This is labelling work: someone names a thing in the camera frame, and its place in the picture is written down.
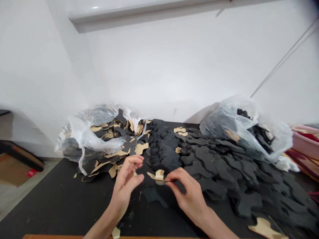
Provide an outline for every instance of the black table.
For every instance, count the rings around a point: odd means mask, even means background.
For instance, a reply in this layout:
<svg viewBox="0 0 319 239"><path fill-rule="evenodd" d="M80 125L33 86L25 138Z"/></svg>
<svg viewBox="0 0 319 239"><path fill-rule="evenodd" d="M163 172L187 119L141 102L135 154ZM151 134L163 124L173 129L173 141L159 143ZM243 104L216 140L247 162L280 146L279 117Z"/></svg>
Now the black table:
<svg viewBox="0 0 319 239"><path fill-rule="evenodd" d="M198 124L168 122L171 129L183 126L198 128ZM132 193L126 214L121 220L122 236L205 237L174 204L164 209L159 202L148 203L141 195L145 187L154 186L146 172L149 166L137 171L145 175L144 182ZM25 234L85 235L107 208L115 178L108 173L98 175L91 183L81 182L81 175L73 178L77 163L61 160L51 172L1 221L1 238L21 239ZM207 204L240 238L263 238L250 231L252 219L240 218L232 210L229 200ZM296 229L281 227L286 235L303 235Z"/></svg>

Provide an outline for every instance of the right hand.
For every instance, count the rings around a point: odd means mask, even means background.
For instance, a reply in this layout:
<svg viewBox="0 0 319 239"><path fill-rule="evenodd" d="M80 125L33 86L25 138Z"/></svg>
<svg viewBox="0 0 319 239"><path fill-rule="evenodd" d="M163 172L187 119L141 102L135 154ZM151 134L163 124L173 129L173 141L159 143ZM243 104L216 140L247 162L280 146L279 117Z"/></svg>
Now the right hand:
<svg viewBox="0 0 319 239"><path fill-rule="evenodd" d="M172 180L180 180L184 185L187 193L184 195ZM198 227L203 227L205 222L211 217L214 212L207 206L202 189L199 183L190 176L183 168L178 168L172 171L165 178L166 185L169 186L177 199L179 207Z"/></svg>

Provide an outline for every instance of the white wall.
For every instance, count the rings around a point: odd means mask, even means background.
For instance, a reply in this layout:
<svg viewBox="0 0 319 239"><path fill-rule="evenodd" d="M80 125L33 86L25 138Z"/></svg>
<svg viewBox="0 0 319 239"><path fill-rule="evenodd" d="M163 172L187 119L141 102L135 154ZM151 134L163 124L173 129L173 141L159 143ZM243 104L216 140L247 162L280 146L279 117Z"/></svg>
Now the white wall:
<svg viewBox="0 0 319 239"><path fill-rule="evenodd" d="M52 148L67 115L86 108L87 103L46 2L1 1L0 32L1 106L22 111L50 140ZM30 124L24 124L32 131ZM25 131L17 134L15 140L36 137L36 133ZM35 141L45 145L42 137ZM27 149L48 156L36 147Z"/></svg>
<svg viewBox="0 0 319 239"><path fill-rule="evenodd" d="M310 0L235 0L76 29L67 18L74 3L0 2L0 105L25 116L13 121L13 128L27 129L14 130L14 137L36 138L28 149L39 156L50 151L69 114L98 103L121 103L150 119L199 122L214 102L250 96L318 14ZM254 96L284 121L318 119L309 104L314 94L300 95L299 106L309 107L298 117L285 107L295 100L291 94L282 104L274 96L286 82L299 92L299 78L318 87L317 39L304 42Z"/></svg>
<svg viewBox="0 0 319 239"><path fill-rule="evenodd" d="M283 122L319 122L319 22L253 99Z"/></svg>
<svg viewBox="0 0 319 239"><path fill-rule="evenodd" d="M189 118L202 108L236 93L250 96L316 17L305 13L304 1L253 2L81 26L101 76L88 101L129 104L149 118L198 122L200 117Z"/></svg>

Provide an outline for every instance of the plastic bag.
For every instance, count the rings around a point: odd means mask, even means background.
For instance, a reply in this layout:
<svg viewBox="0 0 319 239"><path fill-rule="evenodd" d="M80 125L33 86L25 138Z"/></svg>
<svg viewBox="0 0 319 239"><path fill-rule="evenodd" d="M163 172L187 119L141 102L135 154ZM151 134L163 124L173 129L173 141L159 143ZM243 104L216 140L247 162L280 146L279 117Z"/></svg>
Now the plastic bag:
<svg viewBox="0 0 319 239"><path fill-rule="evenodd" d="M139 118L135 112L118 105L98 105L68 117L69 124L62 128L55 152L71 161L78 162L81 172L87 175L82 167L83 162L101 158L105 153L115 153L122 148L125 137L104 142L90 129L93 125L98 126L112 121L118 115L119 108L123 109L123 116L127 120L132 120L137 132L138 122L143 118Z"/></svg>
<svg viewBox="0 0 319 239"><path fill-rule="evenodd" d="M237 109L247 111L251 119L238 115ZM256 124L270 130L272 136L275 136L271 145L273 153L268 154L255 137L247 131ZM223 100L218 108L203 119L200 130L202 134L221 139L231 139L226 133L229 130L240 137L239 145L248 149L250 154L259 151L272 163L276 163L279 156L292 147L292 131L289 126L269 119L256 102L242 95L235 95Z"/></svg>

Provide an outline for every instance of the wire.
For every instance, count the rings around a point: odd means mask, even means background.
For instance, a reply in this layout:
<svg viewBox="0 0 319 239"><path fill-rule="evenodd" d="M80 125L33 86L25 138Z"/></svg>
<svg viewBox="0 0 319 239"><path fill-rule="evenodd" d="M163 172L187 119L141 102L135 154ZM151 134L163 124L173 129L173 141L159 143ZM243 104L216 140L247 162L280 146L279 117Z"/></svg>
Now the wire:
<svg viewBox="0 0 319 239"><path fill-rule="evenodd" d="M301 44L296 47L296 49L293 50L293 48L301 41L301 39L306 35L306 33L311 29L311 27L316 23L316 21L319 19L319 17L317 17L315 19L315 21L310 25L310 27L308 27L308 29L304 32L304 34L301 35L301 37L297 40L297 42L289 49L289 51L283 56L283 58L278 62L278 64L272 69L272 71L266 76L266 78L261 82L261 84L257 87L257 89L253 92L253 94L251 95L250 98L252 98L255 93L266 83L266 81L273 75L273 73L280 67L282 66L282 64L292 55L292 53L294 53L301 45L302 43L307 40L317 29L318 27L311 33L309 34L309 36L307 36L302 42Z"/></svg>

